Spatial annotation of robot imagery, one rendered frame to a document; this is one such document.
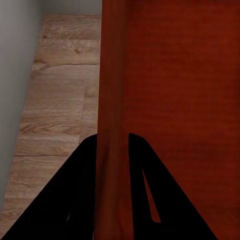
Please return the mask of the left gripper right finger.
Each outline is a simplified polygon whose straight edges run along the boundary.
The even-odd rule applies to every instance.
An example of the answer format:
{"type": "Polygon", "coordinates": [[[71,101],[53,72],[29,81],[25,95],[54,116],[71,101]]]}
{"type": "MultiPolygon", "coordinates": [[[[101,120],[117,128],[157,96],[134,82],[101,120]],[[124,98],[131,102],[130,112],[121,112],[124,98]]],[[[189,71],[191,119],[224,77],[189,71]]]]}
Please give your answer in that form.
{"type": "Polygon", "coordinates": [[[218,240],[145,138],[128,135],[134,240],[218,240]],[[161,223],[152,220],[145,174],[161,223]]]}

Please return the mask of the storage box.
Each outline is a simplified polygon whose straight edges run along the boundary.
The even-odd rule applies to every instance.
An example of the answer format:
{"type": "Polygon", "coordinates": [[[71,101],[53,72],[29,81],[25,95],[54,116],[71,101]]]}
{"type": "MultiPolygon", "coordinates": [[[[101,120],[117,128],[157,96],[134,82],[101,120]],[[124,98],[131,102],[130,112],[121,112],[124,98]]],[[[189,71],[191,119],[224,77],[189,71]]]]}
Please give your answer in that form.
{"type": "Polygon", "coordinates": [[[102,0],[92,240],[134,240],[130,133],[240,240],[240,0],[102,0]]]}

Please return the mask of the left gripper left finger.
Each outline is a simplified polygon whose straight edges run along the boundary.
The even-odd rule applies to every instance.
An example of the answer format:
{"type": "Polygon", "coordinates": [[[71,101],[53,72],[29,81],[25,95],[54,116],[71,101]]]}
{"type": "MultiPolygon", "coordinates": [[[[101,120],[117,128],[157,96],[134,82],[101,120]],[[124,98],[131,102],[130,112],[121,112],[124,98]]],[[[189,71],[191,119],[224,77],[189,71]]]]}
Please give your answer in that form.
{"type": "Polygon", "coordinates": [[[87,137],[1,240],[93,240],[97,134],[87,137]]]}

